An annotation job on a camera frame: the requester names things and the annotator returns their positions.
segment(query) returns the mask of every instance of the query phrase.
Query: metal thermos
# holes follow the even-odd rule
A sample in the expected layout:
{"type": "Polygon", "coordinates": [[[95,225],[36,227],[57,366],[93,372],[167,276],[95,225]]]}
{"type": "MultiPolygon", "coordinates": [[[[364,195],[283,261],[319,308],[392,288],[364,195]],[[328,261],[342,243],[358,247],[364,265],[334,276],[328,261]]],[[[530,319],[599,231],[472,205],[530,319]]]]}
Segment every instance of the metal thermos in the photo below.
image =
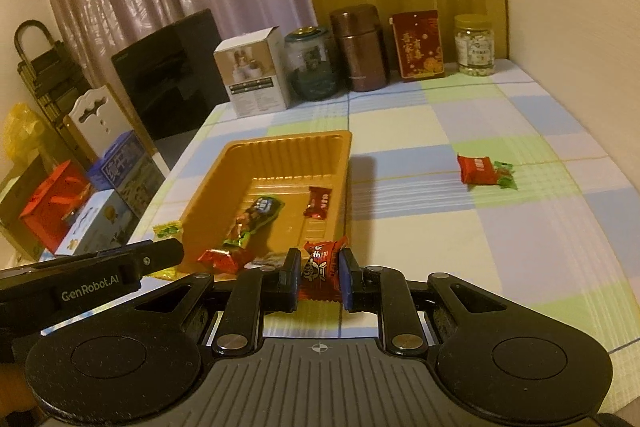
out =
{"type": "Polygon", "coordinates": [[[378,10],[358,4],[329,14],[351,89],[372,91],[388,84],[389,69],[378,10]]]}

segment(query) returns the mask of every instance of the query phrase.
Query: blue box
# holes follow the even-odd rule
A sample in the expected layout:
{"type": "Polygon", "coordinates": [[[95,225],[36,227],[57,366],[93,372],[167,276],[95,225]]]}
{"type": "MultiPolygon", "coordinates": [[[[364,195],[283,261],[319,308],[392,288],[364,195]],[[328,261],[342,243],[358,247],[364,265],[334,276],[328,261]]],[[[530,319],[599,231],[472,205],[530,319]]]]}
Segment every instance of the blue box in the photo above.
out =
{"type": "Polygon", "coordinates": [[[80,255],[127,244],[138,218],[113,190],[96,192],[78,212],[56,255],[80,255]]]}
{"type": "Polygon", "coordinates": [[[139,218],[164,182],[162,172],[133,131],[118,136],[89,169],[88,177],[96,190],[115,188],[139,218]]]}

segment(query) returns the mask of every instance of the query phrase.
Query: white wall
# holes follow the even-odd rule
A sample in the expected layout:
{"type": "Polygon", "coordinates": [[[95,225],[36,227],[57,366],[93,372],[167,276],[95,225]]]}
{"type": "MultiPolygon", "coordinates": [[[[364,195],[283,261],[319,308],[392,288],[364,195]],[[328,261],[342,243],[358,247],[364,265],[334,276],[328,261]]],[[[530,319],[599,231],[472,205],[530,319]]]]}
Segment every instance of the white wall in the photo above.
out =
{"type": "MultiPolygon", "coordinates": [[[[37,109],[35,100],[17,72],[20,58],[14,47],[15,29],[27,19],[43,22],[54,38],[60,38],[49,0],[0,0],[0,130],[15,103],[26,102],[37,109]]],[[[49,47],[42,33],[34,28],[25,31],[23,45],[29,57],[37,57],[49,47]]],[[[0,147],[0,179],[7,175],[12,166],[4,147],[0,147]]],[[[14,253],[14,249],[0,236],[0,269],[11,262],[14,253]]]]}
{"type": "Polygon", "coordinates": [[[508,0],[510,57],[640,188],[640,0],[508,0]]]}

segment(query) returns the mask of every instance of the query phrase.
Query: table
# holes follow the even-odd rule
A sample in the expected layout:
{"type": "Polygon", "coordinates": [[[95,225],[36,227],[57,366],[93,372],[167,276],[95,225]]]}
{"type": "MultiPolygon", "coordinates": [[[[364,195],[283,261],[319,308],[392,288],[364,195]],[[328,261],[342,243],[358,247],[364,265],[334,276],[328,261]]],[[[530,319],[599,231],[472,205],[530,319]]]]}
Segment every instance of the table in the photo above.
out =
{"type": "MultiPolygon", "coordinates": [[[[607,153],[508,60],[488,78],[394,83],[236,119],[210,114],[146,211],[132,242],[179,219],[226,143],[348,129],[346,232],[362,266],[426,280],[445,271],[566,322],[609,351],[603,410],[640,395],[640,197],[607,153]],[[518,190],[460,183],[456,153],[513,163],[518,190]]],[[[145,290],[161,284],[145,280],[145,290]]],[[[266,335],[374,335],[376,318],[300,302],[266,335]]]]}

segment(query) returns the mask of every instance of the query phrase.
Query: computer monitor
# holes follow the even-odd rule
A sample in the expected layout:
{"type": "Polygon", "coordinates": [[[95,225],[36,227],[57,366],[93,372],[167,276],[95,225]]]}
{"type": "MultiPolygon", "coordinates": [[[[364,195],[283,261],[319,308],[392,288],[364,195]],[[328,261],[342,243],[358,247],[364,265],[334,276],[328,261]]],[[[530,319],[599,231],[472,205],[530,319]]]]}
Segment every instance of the computer monitor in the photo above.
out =
{"type": "Polygon", "coordinates": [[[229,98],[213,52],[220,35],[210,10],[166,26],[111,57],[154,141],[195,131],[229,98]]]}

